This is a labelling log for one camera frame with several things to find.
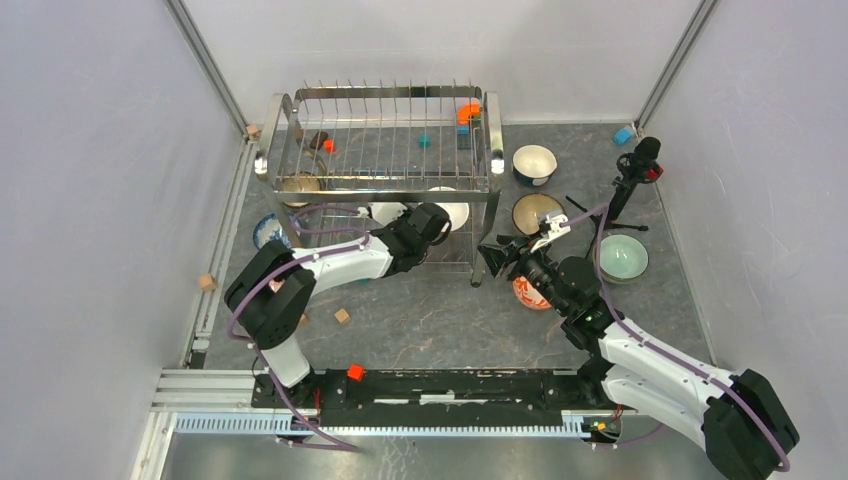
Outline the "pink speckled bowl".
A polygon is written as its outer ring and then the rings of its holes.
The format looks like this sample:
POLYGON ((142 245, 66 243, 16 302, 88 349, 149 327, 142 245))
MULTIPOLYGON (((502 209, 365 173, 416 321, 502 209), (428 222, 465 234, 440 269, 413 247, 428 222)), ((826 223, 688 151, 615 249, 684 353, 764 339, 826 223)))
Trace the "pink speckled bowl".
POLYGON ((513 205, 512 222, 524 236, 539 236, 544 228, 548 228, 548 220, 561 217, 554 225, 566 222, 563 205, 555 198, 543 193, 531 193, 522 196, 513 205))

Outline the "white bowl orange rim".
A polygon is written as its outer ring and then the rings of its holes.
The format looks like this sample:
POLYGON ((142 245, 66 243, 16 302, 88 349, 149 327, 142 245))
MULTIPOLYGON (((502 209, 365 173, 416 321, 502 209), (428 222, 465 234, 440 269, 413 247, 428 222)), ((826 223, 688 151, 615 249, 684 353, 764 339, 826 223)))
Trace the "white bowl orange rim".
POLYGON ((551 308, 551 304, 523 276, 512 281, 512 289, 519 302, 529 309, 544 311, 551 308))

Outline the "teal and white bowl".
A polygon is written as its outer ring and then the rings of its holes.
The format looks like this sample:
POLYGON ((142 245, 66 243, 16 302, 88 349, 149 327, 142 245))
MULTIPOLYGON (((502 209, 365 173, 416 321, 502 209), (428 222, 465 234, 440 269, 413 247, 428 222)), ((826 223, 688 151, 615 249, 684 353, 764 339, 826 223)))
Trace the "teal and white bowl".
POLYGON ((522 146, 512 157, 513 177, 525 186, 543 186, 557 167, 558 161, 554 153, 540 145, 522 146))

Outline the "pale green bowl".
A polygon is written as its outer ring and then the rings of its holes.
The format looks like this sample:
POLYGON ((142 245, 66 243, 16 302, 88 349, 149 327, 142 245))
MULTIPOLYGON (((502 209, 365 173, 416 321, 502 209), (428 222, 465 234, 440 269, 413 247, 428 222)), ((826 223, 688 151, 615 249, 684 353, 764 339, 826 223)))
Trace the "pale green bowl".
POLYGON ((637 239, 623 234, 610 235, 601 242, 600 267, 605 279, 630 283, 639 279, 649 266, 649 254, 637 239))

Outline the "black patterned bowl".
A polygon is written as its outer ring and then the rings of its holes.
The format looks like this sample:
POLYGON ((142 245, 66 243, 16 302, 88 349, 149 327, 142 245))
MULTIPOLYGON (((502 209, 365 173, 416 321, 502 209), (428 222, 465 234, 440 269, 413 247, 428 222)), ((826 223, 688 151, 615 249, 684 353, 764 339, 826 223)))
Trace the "black patterned bowl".
MULTIPOLYGON (((318 192, 321 191, 323 187, 323 180, 308 172, 300 172, 290 177, 286 177, 282 180, 281 184, 283 192, 296 193, 318 192)), ((294 210, 301 210, 310 205, 308 201, 302 200, 285 200, 282 204, 294 210)))

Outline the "blue floral bowl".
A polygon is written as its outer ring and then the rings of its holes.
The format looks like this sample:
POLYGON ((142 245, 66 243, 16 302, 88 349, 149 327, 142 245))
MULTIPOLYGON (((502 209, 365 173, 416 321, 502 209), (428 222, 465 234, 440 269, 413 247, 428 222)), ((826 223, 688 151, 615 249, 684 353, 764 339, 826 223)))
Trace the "blue floral bowl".
POLYGON ((292 247, 290 239, 273 213, 266 215, 256 224, 253 230, 252 240, 257 250, 271 241, 280 241, 285 247, 292 247))

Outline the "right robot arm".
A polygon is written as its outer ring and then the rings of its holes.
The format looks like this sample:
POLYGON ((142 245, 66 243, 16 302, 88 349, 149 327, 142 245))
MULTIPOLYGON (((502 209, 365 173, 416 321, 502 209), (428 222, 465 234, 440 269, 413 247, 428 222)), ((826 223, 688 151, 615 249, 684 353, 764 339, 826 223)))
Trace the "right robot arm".
POLYGON ((595 264, 550 259, 539 240, 501 236, 478 252, 495 277, 525 278, 588 352, 577 392, 591 408, 631 407, 699 446, 727 479, 767 479, 790 468, 800 435, 769 380, 699 361, 615 309, 595 264))

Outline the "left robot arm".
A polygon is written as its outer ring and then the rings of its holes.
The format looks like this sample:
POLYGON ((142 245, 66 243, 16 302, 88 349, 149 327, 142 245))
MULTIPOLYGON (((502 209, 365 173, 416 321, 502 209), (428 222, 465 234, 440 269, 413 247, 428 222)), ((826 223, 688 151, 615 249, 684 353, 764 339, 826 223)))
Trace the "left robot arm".
POLYGON ((289 248, 280 240, 262 246, 228 287, 228 334, 253 346, 270 370, 278 397, 290 407, 314 394, 313 369, 295 332, 315 294, 360 280, 406 273, 430 247, 447 238, 449 214, 435 203, 400 213, 387 225, 359 229, 353 240, 319 248, 289 248))

